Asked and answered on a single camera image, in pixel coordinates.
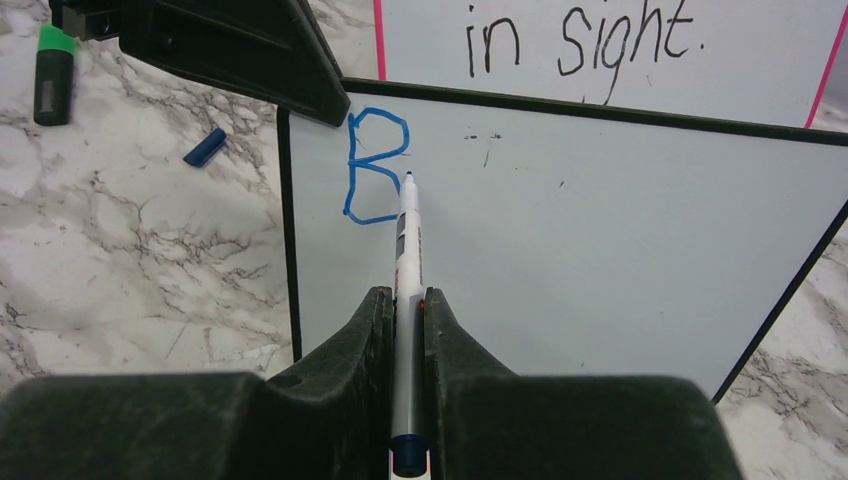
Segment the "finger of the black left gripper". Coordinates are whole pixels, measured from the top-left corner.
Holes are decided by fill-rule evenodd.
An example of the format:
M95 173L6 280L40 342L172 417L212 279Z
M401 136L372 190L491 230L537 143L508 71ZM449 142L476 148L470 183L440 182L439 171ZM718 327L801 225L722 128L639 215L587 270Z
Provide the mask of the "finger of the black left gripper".
M175 76L335 127L350 99L306 1L124 1L120 49Z

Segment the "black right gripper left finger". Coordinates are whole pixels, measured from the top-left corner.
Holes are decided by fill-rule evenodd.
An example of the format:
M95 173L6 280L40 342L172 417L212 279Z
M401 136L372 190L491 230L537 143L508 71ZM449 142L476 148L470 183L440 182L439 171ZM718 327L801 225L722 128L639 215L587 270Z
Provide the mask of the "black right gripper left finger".
M5 479L385 479L392 299L291 367L51 376L1 403Z

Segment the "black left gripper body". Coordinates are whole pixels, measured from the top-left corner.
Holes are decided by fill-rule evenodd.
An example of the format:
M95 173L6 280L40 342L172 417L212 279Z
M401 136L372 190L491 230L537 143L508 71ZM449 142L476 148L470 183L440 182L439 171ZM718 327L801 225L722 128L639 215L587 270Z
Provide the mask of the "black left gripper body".
M121 27L121 0L49 0L51 22L81 41L115 38Z

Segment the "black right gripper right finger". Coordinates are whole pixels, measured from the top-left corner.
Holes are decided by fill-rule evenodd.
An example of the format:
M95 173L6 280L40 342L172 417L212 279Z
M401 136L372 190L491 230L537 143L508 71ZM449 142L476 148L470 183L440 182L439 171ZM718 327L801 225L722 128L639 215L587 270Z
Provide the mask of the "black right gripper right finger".
M668 376L522 376L423 304L437 479L739 479L712 402Z

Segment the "blue whiteboard marker pen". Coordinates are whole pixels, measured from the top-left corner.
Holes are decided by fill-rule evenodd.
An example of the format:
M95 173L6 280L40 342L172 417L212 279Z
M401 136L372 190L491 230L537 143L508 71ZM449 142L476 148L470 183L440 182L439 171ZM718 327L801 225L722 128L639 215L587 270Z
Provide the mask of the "blue whiteboard marker pen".
M394 285L393 382L390 427L392 472L417 478L427 472L423 413L423 300L418 189L408 171L399 191Z

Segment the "blue marker cap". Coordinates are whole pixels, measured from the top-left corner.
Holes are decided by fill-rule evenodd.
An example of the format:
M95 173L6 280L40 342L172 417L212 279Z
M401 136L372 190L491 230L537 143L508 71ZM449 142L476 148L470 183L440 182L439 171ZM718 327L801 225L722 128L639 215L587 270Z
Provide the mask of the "blue marker cap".
M194 168L203 168L225 146L227 134L216 128L184 155L183 161Z

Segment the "black framed whiteboard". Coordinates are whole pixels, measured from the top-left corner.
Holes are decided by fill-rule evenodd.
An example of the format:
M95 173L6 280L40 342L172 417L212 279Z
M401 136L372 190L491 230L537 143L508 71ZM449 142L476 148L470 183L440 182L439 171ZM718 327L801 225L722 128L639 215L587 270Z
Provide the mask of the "black framed whiteboard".
M670 375L721 398L847 216L843 133L349 80L278 114L307 355L394 282L411 173L423 283L519 374Z

